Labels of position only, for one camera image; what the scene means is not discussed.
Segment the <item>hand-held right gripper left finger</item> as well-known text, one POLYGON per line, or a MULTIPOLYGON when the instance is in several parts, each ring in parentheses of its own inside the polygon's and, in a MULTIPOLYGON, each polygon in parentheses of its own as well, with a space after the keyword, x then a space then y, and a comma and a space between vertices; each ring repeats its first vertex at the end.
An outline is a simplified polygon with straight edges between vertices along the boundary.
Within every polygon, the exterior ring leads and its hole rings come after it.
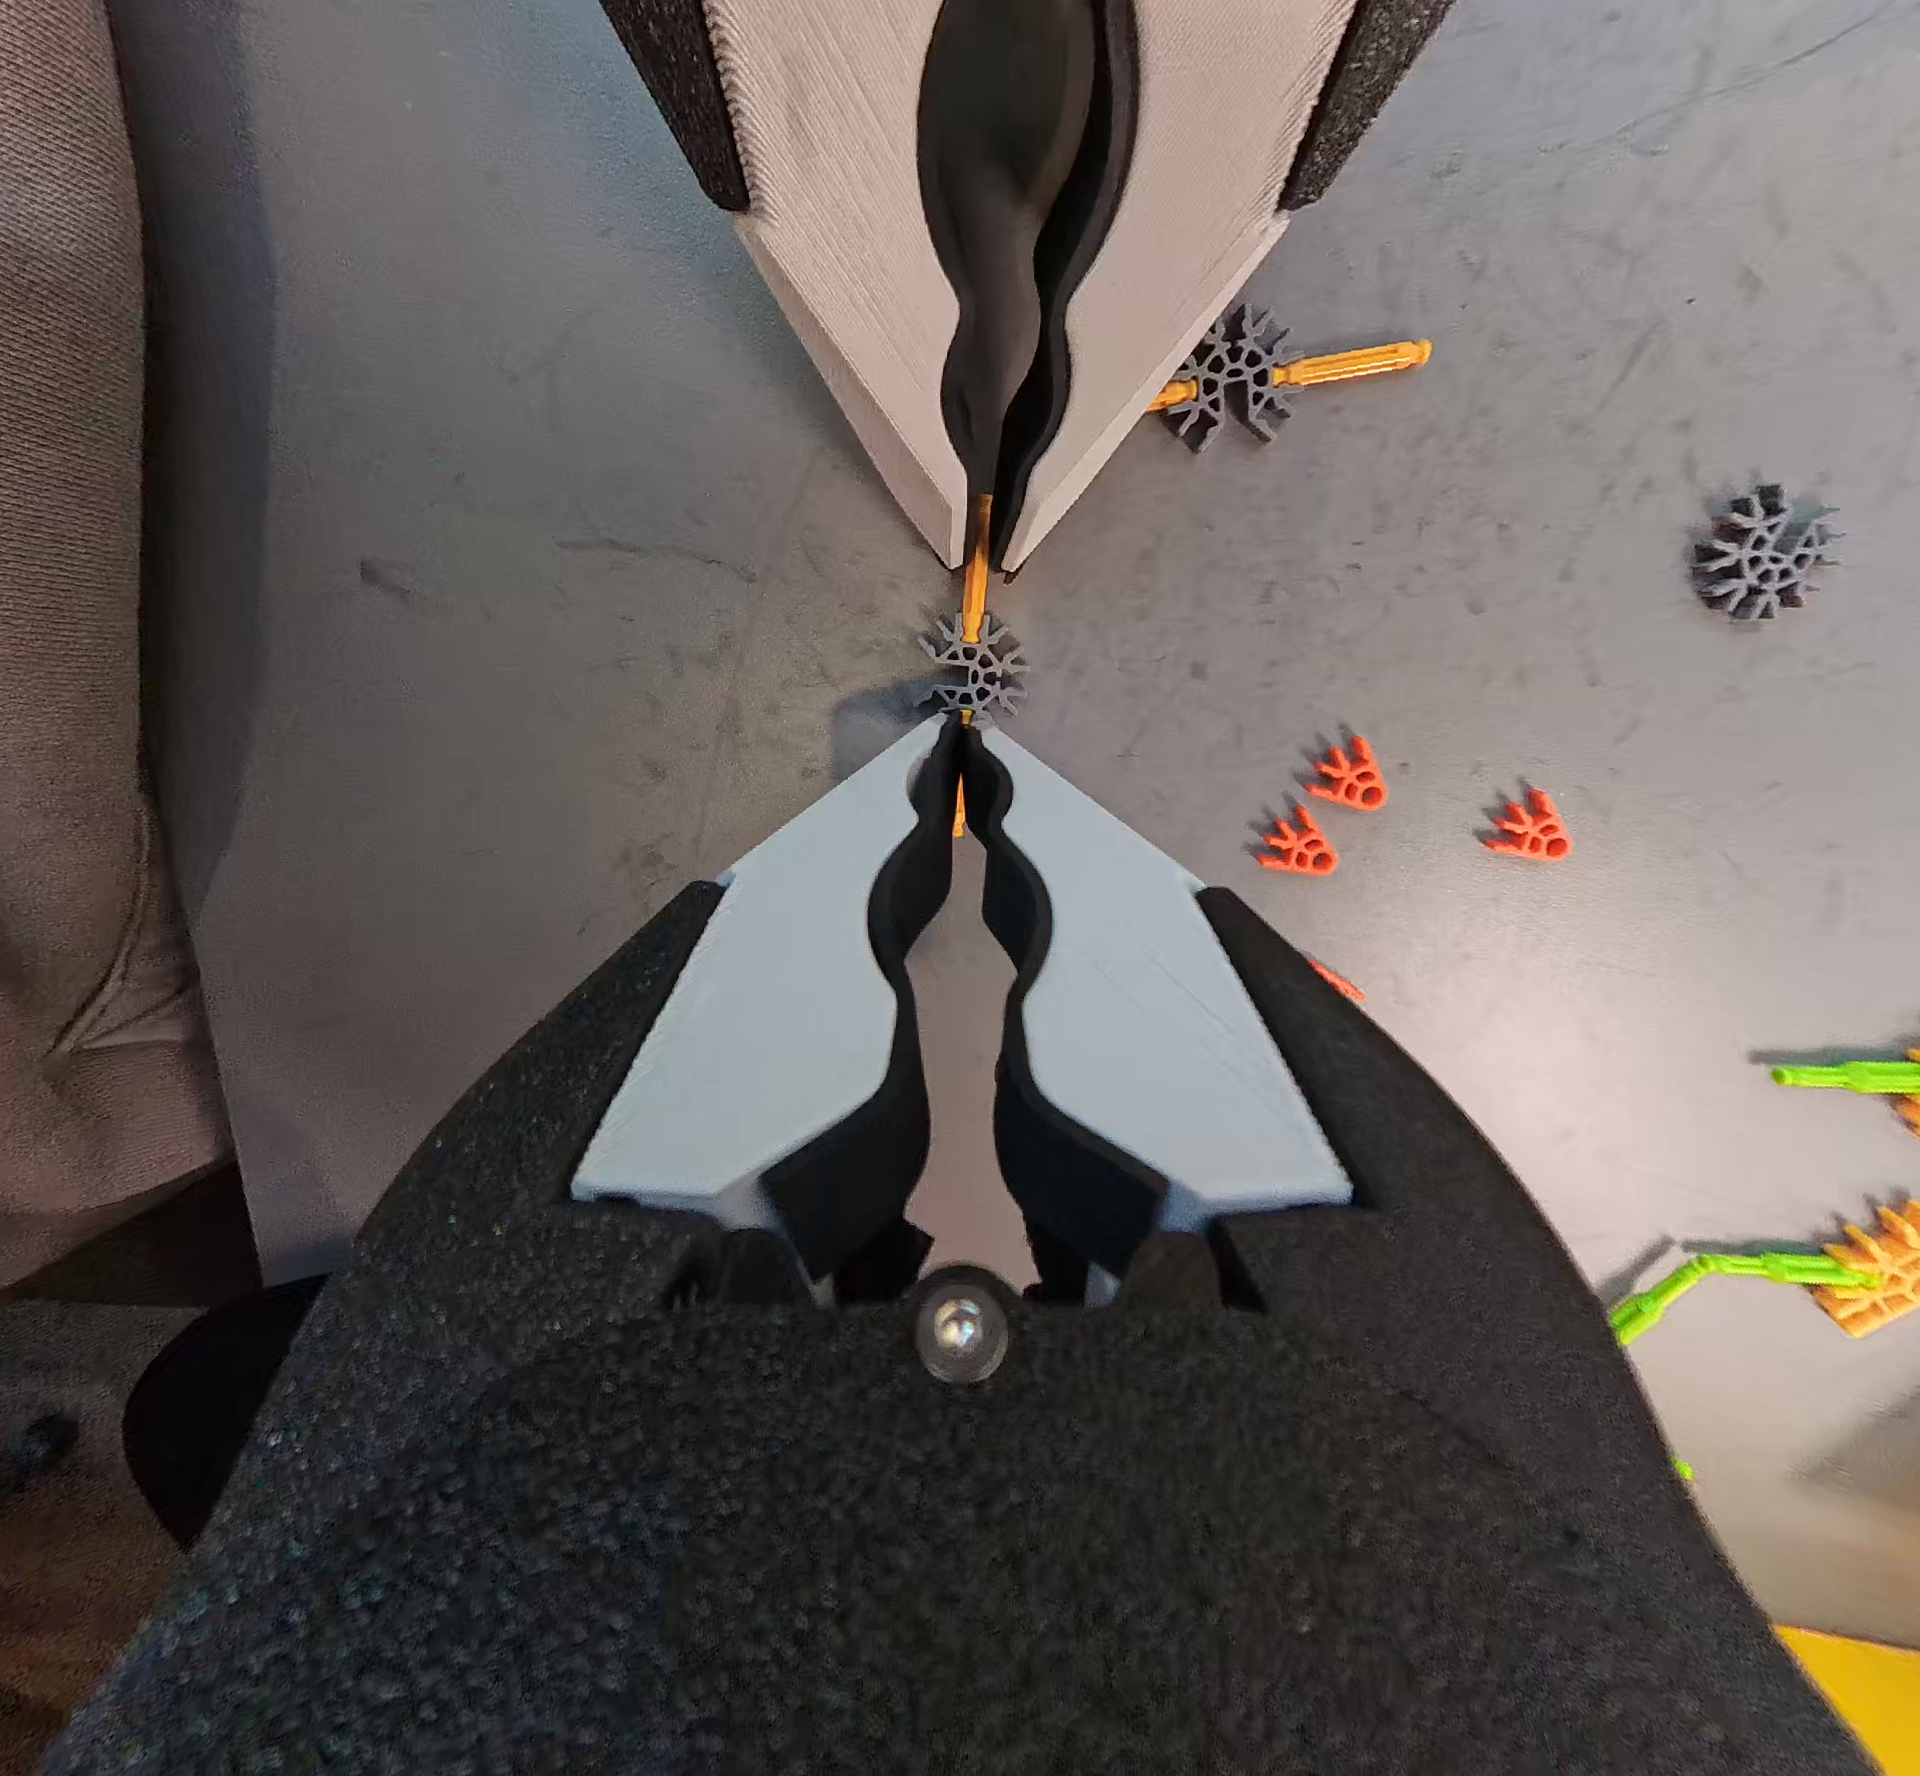
POLYGON ((770 1231, 809 1280, 928 1162, 905 954, 950 890, 962 727, 928 718, 742 854, 578 1159, 575 1201, 770 1231))

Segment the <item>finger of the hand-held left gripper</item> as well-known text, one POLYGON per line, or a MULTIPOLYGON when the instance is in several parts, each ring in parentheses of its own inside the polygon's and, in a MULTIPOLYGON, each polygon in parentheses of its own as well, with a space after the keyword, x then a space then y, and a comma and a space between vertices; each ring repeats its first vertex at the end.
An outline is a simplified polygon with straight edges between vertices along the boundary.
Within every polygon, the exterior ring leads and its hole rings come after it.
POLYGON ((934 557, 962 559, 969 474, 939 386, 956 293, 915 166, 941 0, 699 0, 748 201, 738 239, 934 557))
POLYGON ((1279 189, 1358 0, 1129 0, 1135 128, 1065 301, 1064 418, 1025 482, 1018 570, 1283 231, 1279 189))

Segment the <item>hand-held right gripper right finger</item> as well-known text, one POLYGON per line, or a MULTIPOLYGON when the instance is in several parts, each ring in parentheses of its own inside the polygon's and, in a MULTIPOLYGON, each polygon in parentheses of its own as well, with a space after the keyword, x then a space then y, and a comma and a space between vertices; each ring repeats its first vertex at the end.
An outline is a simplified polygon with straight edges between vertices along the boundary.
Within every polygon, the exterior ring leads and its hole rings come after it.
POLYGON ((966 731, 962 794, 1011 966, 993 1162, 1038 1263, 1117 1282, 1159 1233, 1349 1204, 1207 884, 998 730, 966 731))

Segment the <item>grey snowflake connector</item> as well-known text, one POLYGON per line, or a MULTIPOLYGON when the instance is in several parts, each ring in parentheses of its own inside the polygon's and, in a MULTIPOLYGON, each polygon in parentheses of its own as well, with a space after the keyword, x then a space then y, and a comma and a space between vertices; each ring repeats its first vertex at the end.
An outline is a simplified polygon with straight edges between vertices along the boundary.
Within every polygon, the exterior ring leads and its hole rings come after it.
POLYGON ((1759 626, 1803 608, 1815 572, 1835 561, 1835 510, 1752 482, 1727 496, 1691 542, 1688 587, 1728 621, 1759 626))
POLYGON ((928 702, 941 715, 1003 721, 1025 699, 1025 653, 993 610, 982 610, 973 629, 969 633, 969 620, 950 614, 915 633, 928 659, 928 702))
POLYGON ((1171 378, 1185 398, 1159 410, 1163 428, 1191 454, 1205 451, 1231 425, 1256 443, 1276 441, 1295 399, 1295 389, 1273 381, 1284 335, 1284 325, 1247 300, 1224 309, 1171 378))

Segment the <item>blue yellow green toy model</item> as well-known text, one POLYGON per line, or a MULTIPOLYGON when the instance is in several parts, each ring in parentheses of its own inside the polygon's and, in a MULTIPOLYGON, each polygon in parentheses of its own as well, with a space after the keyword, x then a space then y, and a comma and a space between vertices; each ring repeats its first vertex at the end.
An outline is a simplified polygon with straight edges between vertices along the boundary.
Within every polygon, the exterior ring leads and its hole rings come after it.
POLYGON ((1684 1295, 1720 1272, 1715 1253, 1677 1257, 1659 1277, 1625 1290, 1604 1309, 1604 1326, 1620 1348, 1638 1342, 1684 1295))

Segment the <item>toy model with red rod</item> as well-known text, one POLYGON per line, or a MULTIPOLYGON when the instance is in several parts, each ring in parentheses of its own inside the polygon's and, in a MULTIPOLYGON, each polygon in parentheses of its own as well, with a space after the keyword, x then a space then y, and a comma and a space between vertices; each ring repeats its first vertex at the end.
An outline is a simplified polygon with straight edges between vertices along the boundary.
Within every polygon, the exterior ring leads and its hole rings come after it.
MULTIPOLYGON (((1917 1136, 1917 1052, 1897 1060, 1779 1064, 1782 1089, 1855 1093, 1890 1104, 1917 1136)), ((1917 1201, 1883 1207, 1871 1227, 1850 1224, 1815 1250, 1744 1250, 1698 1260, 1701 1280, 1744 1280, 1799 1287, 1850 1341, 1862 1341, 1917 1311, 1917 1201)))

